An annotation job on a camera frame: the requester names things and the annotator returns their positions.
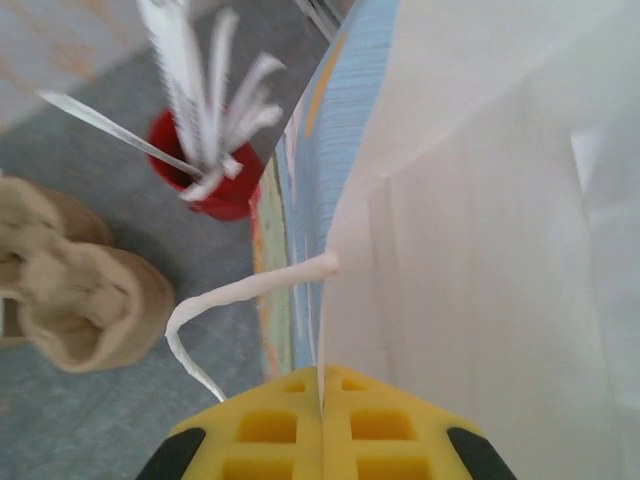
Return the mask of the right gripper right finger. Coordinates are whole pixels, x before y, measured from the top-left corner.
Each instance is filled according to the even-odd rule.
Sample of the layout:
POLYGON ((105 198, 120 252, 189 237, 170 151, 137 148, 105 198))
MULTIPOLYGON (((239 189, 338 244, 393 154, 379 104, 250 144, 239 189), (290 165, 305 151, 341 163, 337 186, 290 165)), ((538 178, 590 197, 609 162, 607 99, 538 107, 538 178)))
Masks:
POLYGON ((345 367, 327 366, 322 402, 325 479, 513 479, 472 422, 345 367))

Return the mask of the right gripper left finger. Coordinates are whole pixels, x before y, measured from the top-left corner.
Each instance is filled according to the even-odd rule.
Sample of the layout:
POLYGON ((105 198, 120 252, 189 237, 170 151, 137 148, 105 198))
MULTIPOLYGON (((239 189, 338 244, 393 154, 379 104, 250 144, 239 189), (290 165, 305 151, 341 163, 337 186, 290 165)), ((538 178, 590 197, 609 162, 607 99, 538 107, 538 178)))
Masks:
POLYGON ((321 479, 317 369, 297 369, 178 423, 138 479, 321 479))

